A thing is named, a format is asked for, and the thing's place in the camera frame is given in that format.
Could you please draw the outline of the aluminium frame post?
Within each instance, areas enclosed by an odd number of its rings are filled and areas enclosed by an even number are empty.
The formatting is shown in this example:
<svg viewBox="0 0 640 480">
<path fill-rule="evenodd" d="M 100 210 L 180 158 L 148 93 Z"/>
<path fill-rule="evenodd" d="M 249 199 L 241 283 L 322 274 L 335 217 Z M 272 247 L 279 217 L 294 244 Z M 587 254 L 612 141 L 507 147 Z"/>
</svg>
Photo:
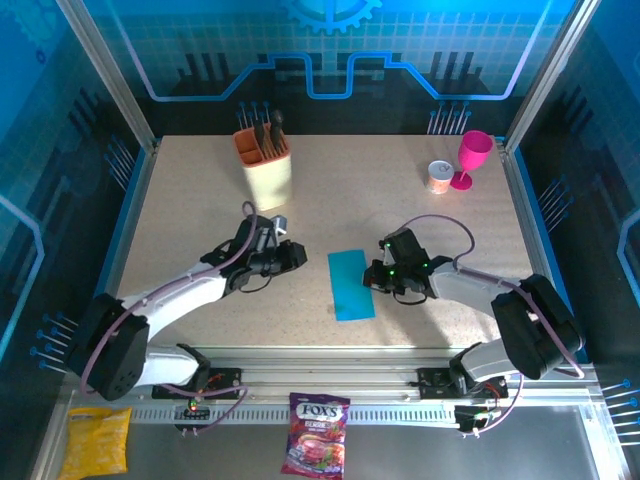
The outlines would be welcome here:
<svg viewBox="0 0 640 480">
<path fill-rule="evenodd" d="M 521 140 L 531 127 L 536 115 L 553 89 L 560 74 L 573 54 L 586 27 L 592 20 L 602 0 L 575 0 L 574 5 L 559 30 L 551 49 L 519 108 L 503 142 L 504 151 L 514 155 Z"/>
<path fill-rule="evenodd" d="M 146 154 L 157 149 L 155 135 L 115 58 L 82 0 L 55 0 L 120 113 Z"/>
</svg>

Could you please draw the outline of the pink plastic goblet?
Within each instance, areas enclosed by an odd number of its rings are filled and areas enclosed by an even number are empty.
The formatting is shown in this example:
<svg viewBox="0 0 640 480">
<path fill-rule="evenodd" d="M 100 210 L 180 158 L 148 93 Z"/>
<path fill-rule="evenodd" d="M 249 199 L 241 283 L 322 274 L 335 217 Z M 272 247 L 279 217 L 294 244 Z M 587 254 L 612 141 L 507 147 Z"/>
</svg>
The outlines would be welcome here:
<svg viewBox="0 0 640 480">
<path fill-rule="evenodd" d="M 458 150 L 460 170 L 454 173 L 450 186 L 459 191 L 469 190 L 473 185 L 470 173 L 486 162 L 493 147 L 494 141 L 490 135 L 478 130 L 466 132 Z"/>
</svg>

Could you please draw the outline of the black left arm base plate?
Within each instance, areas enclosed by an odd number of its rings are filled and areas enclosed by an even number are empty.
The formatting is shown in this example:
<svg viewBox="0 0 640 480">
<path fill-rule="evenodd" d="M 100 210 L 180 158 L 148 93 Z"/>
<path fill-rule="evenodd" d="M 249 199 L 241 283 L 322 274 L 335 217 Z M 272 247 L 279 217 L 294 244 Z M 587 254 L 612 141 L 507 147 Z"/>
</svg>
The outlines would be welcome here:
<svg viewBox="0 0 640 480">
<path fill-rule="evenodd" d="M 240 368 L 211 367 L 206 377 L 207 383 L 200 392 L 210 392 L 237 386 L 241 383 L 242 370 Z M 160 385 L 152 387 L 151 397 L 156 400 L 189 400 L 185 395 L 172 392 Z"/>
</svg>

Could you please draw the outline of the beige orange utensil holder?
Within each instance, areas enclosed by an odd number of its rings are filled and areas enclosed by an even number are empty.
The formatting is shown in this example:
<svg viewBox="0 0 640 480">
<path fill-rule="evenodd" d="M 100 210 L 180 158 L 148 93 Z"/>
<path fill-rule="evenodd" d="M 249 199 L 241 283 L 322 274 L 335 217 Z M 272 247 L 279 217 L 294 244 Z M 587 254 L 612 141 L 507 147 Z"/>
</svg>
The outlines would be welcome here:
<svg viewBox="0 0 640 480">
<path fill-rule="evenodd" d="M 292 197 L 291 150 L 281 133 L 276 152 L 270 139 L 269 123 L 265 126 L 265 146 L 260 148 L 254 128 L 239 130 L 232 135 L 234 147 L 242 165 L 251 198 L 260 211 L 283 206 Z"/>
</svg>

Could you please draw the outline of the orange white can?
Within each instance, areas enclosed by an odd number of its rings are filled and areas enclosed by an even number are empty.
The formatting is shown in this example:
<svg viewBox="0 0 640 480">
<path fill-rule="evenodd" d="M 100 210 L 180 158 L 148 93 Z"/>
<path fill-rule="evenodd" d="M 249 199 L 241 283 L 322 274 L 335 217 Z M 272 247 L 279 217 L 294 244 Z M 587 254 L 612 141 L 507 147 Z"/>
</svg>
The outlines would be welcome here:
<svg viewBox="0 0 640 480">
<path fill-rule="evenodd" d="M 441 195 L 447 192 L 455 173 L 454 167 L 445 160 L 434 160 L 428 166 L 427 189 Z"/>
</svg>

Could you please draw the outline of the small black circuit board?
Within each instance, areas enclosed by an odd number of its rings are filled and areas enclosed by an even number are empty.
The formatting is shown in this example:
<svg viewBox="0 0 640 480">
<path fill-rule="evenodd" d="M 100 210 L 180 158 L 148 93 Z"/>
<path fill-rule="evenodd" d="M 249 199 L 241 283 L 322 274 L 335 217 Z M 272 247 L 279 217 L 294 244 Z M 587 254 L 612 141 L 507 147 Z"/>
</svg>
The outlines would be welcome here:
<svg viewBox="0 0 640 480">
<path fill-rule="evenodd" d="M 196 407 L 194 410 L 188 407 L 176 406 L 173 412 L 173 422 L 180 428 L 189 428 L 208 425 L 212 422 L 209 407 Z"/>
<path fill-rule="evenodd" d="M 490 420 L 490 410 L 482 406 L 457 405 L 454 418 L 458 430 L 463 434 L 473 434 L 485 428 Z"/>
</svg>

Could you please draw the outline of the yellow snack bag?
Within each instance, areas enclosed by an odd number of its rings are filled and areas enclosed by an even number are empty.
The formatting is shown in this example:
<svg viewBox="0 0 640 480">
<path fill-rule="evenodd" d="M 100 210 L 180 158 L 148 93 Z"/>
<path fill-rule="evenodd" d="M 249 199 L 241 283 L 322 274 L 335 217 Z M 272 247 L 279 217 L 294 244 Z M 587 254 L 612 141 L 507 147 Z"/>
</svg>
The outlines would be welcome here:
<svg viewBox="0 0 640 480">
<path fill-rule="evenodd" d="M 57 480 L 128 472 L 127 440 L 132 408 L 74 408 L 67 414 L 67 444 Z"/>
</svg>

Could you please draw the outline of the purple candy bag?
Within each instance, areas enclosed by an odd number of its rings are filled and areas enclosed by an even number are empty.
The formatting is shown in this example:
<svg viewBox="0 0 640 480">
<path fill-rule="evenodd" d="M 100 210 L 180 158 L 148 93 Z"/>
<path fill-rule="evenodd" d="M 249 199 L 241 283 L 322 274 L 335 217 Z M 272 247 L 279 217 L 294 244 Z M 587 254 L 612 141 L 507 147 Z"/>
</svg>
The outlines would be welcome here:
<svg viewBox="0 0 640 480">
<path fill-rule="evenodd" d="M 289 431 L 282 474 L 343 480 L 351 400 L 328 394 L 289 394 Z"/>
</svg>

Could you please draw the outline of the blue cloth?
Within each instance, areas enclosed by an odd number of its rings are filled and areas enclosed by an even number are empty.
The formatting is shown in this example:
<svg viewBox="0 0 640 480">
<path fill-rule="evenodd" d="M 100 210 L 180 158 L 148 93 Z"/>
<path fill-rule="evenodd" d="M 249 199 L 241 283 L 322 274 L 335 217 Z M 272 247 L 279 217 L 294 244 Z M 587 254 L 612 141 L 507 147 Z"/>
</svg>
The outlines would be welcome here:
<svg viewBox="0 0 640 480">
<path fill-rule="evenodd" d="M 367 268 L 364 251 L 329 253 L 328 268 L 336 320 L 350 322 L 374 318 L 372 293 L 363 285 Z"/>
</svg>

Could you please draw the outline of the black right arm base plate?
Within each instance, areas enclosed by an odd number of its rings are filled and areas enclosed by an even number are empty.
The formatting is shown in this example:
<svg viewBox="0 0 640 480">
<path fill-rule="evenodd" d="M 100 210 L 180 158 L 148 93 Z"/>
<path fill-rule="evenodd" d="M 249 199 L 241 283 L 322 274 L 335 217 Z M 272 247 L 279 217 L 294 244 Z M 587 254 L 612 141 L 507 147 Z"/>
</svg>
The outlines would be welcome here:
<svg viewBox="0 0 640 480">
<path fill-rule="evenodd" d="M 503 377 L 480 382 L 448 368 L 419 368 L 417 388 L 422 400 L 506 399 L 508 387 Z"/>
</svg>

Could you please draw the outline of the aluminium frame rail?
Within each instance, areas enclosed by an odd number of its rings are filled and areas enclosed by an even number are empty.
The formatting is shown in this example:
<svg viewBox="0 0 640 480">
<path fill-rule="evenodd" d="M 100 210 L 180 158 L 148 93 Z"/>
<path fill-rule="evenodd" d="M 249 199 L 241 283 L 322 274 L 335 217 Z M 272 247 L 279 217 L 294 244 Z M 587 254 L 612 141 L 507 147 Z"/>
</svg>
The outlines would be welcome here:
<svg viewBox="0 0 640 480">
<path fill-rule="evenodd" d="M 420 401 L 419 388 L 410 386 L 418 381 L 418 369 L 444 369 L 461 349 L 415 347 L 197 347 L 211 366 L 240 369 L 238 382 L 248 388 L 253 403 L 276 404 L 285 401 L 291 392 L 332 394 L 350 398 L 354 404 L 401 404 Z M 124 386 L 116 385 L 116 392 L 103 397 L 97 387 L 88 387 L 87 401 L 133 402 L 143 396 L 151 398 L 152 387 L 164 383 L 178 385 L 186 378 L 186 361 L 170 366 L 161 360 L 149 378 L 141 377 L 139 385 L 129 374 Z M 567 393 L 584 390 L 597 383 L 595 370 L 583 366 L 584 379 L 551 370 L 540 381 L 525 380 L 529 398 L 555 398 L 569 402 L 586 393 Z"/>
</svg>

